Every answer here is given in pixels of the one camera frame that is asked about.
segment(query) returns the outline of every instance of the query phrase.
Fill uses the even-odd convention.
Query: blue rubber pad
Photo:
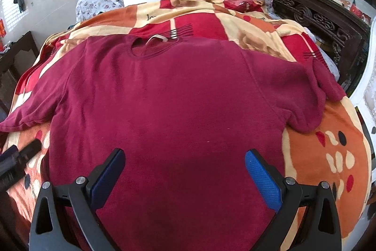
[[[282,206],[282,194],[280,188],[252,151],[247,151],[245,162],[246,169],[252,177],[261,196],[264,198],[266,205],[277,213]]]
[[[93,210],[102,208],[108,196],[111,194],[117,179],[125,167],[125,153],[120,150],[111,160],[102,175],[96,181],[91,189],[91,203],[90,207]]]

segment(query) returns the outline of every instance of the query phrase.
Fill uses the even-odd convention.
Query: blanket
[[[310,57],[316,57],[325,64],[316,45],[294,21],[273,20],[261,12],[238,13],[226,9],[223,0],[161,0],[102,13],[76,24],[67,32],[50,36],[35,65],[18,82],[11,109],[27,100],[38,79],[67,52],[90,36],[109,34],[231,40],[240,48],[287,61],[305,63]],[[49,128],[50,123],[42,123],[22,132],[10,133],[4,145],[4,150],[13,144],[22,148],[34,138],[43,144],[41,153],[30,160],[26,177],[8,191],[18,214],[16,228],[25,241],[28,240],[25,233],[30,226],[41,183],[48,177]],[[281,150],[285,176],[294,177],[304,184],[317,184],[322,180],[330,183],[335,191],[345,243],[364,210],[371,174],[369,144],[349,99],[344,97],[339,103],[327,102],[321,125],[309,134],[297,133],[287,127]],[[301,218],[299,212],[283,250],[291,243]]]

